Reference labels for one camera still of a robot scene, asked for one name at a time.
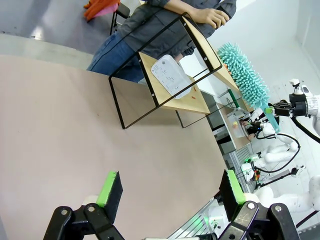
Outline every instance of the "orange cloth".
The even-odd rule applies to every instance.
[[[89,22],[92,18],[95,17],[102,9],[110,7],[115,4],[120,4],[120,0],[90,0],[91,6],[85,11],[84,16]]]

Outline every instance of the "beige tabletop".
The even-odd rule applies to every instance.
[[[182,129],[175,111],[158,109],[123,130],[105,75],[3,55],[0,72],[8,239],[42,239],[54,209],[77,209],[111,170],[123,185],[115,226],[129,240],[167,237],[218,192],[225,163],[206,119]],[[127,121],[154,106],[146,86],[113,82]]]

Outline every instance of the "wooden shelf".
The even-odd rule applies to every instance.
[[[195,26],[193,26],[185,17],[182,17],[183,21],[185,21],[186,26],[185,28],[188,31],[190,37],[192,38],[195,45],[199,45],[199,47],[202,49],[204,54],[207,57],[207,61],[204,61],[207,68],[210,69],[216,69],[219,66],[222,65],[222,68],[220,68],[218,71],[214,72],[213,75],[217,77],[221,82],[223,82],[225,85],[227,85],[234,93],[237,93],[239,96],[242,96],[241,92],[239,91],[238,86],[236,85],[235,81],[229,74],[228,69],[223,64],[222,60],[218,57],[217,51],[214,50],[207,39],[202,35],[201,32],[199,32]],[[251,107],[249,107],[244,102],[245,107],[248,111],[252,110]]]
[[[152,74],[151,68],[156,63],[156,59],[148,56],[142,52],[139,52],[140,58],[142,60],[145,72],[147,77],[150,80],[152,85],[155,97],[159,104],[163,103],[171,97],[168,91],[162,86],[162,84],[156,79]],[[200,114],[209,114],[210,111],[208,106],[198,88],[197,84],[191,87],[190,93],[183,96],[180,99],[172,99],[169,102],[165,103],[162,108],[168,108],[173,110],[184,110]]]

